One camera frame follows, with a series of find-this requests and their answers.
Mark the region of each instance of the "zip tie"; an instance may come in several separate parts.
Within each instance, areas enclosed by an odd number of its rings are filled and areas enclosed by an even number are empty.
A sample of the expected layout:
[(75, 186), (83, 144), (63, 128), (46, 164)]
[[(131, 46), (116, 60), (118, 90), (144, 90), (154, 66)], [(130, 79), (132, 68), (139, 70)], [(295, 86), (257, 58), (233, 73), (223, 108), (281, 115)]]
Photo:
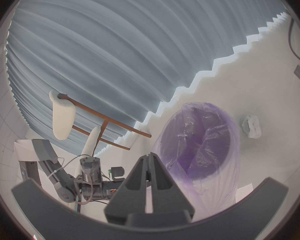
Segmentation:
[(50, 178), (53, 174), (55, 174), (56, 172), (58, 172), (58, 171), (60, 171), (60, 170), (62, 170), (62, 169), (63, 169), (63, 167), (60, 167), (60, 168), (54, 170), (54, 171), (52, 172), (52, 174), (50, 174), (50, 175), (48, 176), (48, 178)]

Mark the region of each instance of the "floor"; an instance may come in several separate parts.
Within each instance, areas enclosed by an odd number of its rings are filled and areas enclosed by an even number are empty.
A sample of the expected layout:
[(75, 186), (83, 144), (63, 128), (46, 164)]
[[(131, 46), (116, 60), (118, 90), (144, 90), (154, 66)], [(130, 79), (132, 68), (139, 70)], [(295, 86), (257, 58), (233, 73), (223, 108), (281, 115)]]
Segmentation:
[[(128, 133), (117, 142), (130, 151), (108, 146), (98, 155), (103, 171), (123, 166), (127, 176), (137, 159), (150, 152), (165, 123), (182, 104), (210, 102), (239, 125), (246, 114), (260, 120), (259, 139), (249, 139), (240, 127), (238, 188), (249, 184), (255, 188), (267, 177), (281, 183), (290, 179), (293, 184), (292, 176), (300, 167), (300, 80), (294, 74), (300, 62), (288, 46), (289, 24), (287, 14), (274, 18), (274, 23), (259, 29), (259, 35), (247, 37), (247, 45), (235, 47), (234, 55), (215, 60), (212, 71), (197, 74), (190, 88), (179, 88), (171, 102), (162, 104), (138, 126), (152, 138)], [(300, 45), (297, 28), (292, 35), (294, 43)], [(103, 208), (104, 204), (89, 203), (81, 207), (81, 213), (106, 222)]]

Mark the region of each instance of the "cylindrical motor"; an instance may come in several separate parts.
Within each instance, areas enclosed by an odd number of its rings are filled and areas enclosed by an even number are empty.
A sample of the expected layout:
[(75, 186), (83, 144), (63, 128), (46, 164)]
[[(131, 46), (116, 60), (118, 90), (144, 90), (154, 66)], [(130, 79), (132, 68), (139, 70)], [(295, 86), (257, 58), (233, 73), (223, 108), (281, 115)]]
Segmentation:
[(85, 182), (90, 182), (89, 175), (91, 175), (92, 183), (102, 182), (100, 158), (85, 157), (80, 159), (82, 179)]

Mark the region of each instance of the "gray curtain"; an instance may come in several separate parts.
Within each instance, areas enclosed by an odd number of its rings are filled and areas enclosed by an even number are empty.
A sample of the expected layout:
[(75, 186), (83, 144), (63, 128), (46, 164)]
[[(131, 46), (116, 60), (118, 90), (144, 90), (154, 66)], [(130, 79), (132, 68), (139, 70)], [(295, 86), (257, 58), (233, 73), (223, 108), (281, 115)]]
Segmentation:
[[(87, 136), (54, 137), (50, 90), (134, 126), (283, 11), (279, 0), (21, 0), (6, 46), (12, 92), (35, 132), (78, 155)], [(74, 124), (102, 120), (77, 109)], [(109, 124), (103, 138), (125, 133)]]

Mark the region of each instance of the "plastic bag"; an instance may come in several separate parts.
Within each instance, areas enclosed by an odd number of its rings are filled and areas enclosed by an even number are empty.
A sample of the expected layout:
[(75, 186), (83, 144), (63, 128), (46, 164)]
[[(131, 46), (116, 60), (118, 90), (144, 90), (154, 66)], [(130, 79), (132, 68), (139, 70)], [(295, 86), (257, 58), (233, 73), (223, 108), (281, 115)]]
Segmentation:
[(195, 208), (193, 221), (235, 204), (240, 170), (236, 122), (210, 103), (187, 103), (166, 123), (151, 150)]

